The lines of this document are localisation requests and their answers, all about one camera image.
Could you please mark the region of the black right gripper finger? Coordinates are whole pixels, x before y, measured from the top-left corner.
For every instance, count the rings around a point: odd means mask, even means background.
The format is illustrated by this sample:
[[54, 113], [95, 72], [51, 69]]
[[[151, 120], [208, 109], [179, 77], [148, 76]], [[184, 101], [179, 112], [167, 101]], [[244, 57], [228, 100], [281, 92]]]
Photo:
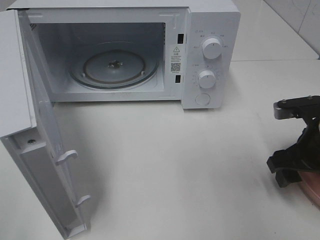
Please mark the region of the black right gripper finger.
[[275, 180], [279, 187], [287, 187], [292, 183], [299, 183], [302, 181], [301, 176], [295, 170], [281, 169], [275, 174]]
[[292, 170], [301, 172], [320, 172], [320, 159], [297, 149], [278, 150], [270, 156], [266, 162], [272, 173], [280, 170]]

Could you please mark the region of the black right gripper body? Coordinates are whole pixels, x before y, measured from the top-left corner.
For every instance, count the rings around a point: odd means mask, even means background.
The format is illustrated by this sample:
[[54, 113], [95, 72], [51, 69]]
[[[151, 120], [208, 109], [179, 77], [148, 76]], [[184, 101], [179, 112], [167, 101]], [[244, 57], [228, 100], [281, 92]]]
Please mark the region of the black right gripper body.
[[309, 160], [320, 159], [320, 119], [314, 118], [303, 131], [301, 140], [303, 153]]

